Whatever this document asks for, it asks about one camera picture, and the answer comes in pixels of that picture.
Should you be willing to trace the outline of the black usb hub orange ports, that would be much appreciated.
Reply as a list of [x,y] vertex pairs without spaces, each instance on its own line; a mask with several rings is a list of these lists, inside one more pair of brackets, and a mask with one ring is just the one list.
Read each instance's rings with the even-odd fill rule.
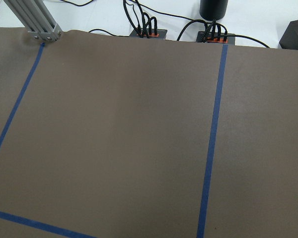
[[[147,38],[147,39],[162,39],[165,40],[166,39],[166,35],[167,35],[167,30],[166,29],[157,29],[156,34],[154,33],[154,30],[151,31],[151,33],[148,32],[149,37],[147,37],[146,34],[144,34],[143,38]],[[133,38],[140,38],[140,35],[136,33],[135,30],[133,30],[129,37],[133,37]]]

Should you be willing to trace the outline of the black cylindrical device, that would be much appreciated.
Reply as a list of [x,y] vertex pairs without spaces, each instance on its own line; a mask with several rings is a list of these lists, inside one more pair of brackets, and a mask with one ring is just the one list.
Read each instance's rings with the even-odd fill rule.
[[200,0],[200,16],[205,20],[219,20],[225,16],[228,0]]

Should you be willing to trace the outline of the black box with label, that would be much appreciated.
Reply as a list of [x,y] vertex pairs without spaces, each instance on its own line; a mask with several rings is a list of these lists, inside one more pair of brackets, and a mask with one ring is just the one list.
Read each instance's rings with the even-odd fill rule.
[[298,50],[298,20],[289,23],[279,45],[282,49]]

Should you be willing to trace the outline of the aluminium frame post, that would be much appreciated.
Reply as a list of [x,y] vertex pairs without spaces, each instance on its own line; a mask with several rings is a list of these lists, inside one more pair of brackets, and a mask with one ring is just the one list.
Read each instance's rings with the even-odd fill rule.
[[6,0],[5,3],[37,40],[54,42],[62,35],[62,29],[41,0]]

